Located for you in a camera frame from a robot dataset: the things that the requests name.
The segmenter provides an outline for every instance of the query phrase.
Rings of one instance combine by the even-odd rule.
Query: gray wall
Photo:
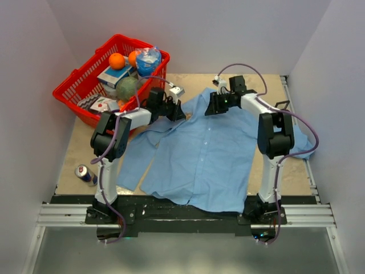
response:
[[[47,0],[81,65],[115,33],[159,46],[168,72],[245,62],[287,75],[330,0]],[[232,68],[239,72],[242,68]]]
[[[52,97],[76,62],[45,0],[0,1],[0,273],[20,273],[73,114]]]
[[[295,110],[321,139],[311,166],[351,273],[365,269],[364,10],[363,0],[332,0],[289,76]]]

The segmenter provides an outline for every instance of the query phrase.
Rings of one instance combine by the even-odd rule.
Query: wooden table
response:
[[[232,74],[222,75],[224,79],[233,76]],[[186,102],[203,91],[206,87],[212,87],[213,74],[168,74],[167,79],[178,86],[185,88],[185,94],[181,98],[182,102]],[[269,92],[263,96],[264,100],[268,103],[275,105],[276,102],[286,100],[282,83],[279,75],[266,74],[263,76],[267,83]],[[263,84],[257,75],[248,74],[245,75],[245,81],[248,88],[253,88],[257,92],[263,92]],[[143,128],[139,128],[133,133],[131,138],[141,132]],[[71,140],[68,145],[64,165],[62,167],[58,187],[56,194],[95,194],[96,187],[89,187],[78,179],[75,174],[75,168],[79,164],[86,164],[97,174],[98,167],[96,165],[90,165],[90,160],[94,158],[92,148],[90,147],[90,138],[94,129],[84,124],[79,118],[76,118],[74,130],[72,132]],[[253,159],[253,165],[251,168],[248,194],[255,195],[261,185],[262,178],[262,155],[256,148],[255,156]],[[121,187],[117,187],[118,194],[129,195],[137,194],[142,195],[139,188],[132,192]],[[304,162],[300,159],[288,159],[286,161],[283,175],[282,175],[282,195],[311,195],[307,172]]]

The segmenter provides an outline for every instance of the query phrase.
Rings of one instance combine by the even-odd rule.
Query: soda can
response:
[[[98,177],[84,164],[76,167],[75,175],[87,183],[89,187],[93,187],[98,184]]]

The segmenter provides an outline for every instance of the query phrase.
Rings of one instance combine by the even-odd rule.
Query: red basket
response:
[[[95,54],[80,69],[74,70],[70,76],[62,82],[54,91],[53,96],[66,104],[80,119],[92,127],[96,127],[100,117],[77,106],[77,103],[94,94],[106,96],[102,84],[96,78],[107,66],[109,66],[109,56],[113,53],[121,53],[128,56],[135,49],[152,47],[145,42],[131,39],[120,34],[114,35],[102,47],[95,51]],[[167,63],[170,55],[165,51],[160,51],[162,61],[152,75],[162,78],[166,77]],[[165,88],[165,82],[156,78],[148,79],[138,91],[138,97],[143,100],[148,97],[151,87]],[[131,110],[137,107],[135,97],[132,97],[122,109]]]

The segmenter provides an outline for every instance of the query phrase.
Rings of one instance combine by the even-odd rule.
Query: blue shirt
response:
[[[205,116],[211,92],[206,88],[182,105],[184,113],[192,113],[189,120],[171,122],[163,117],[135,137],[117,184],[134,190],[153,160],[141,185],[146,194],[211,212],[242,212],[258,122],[238,107]],[[312,147],[298,127],[294,131],[292,152]]]

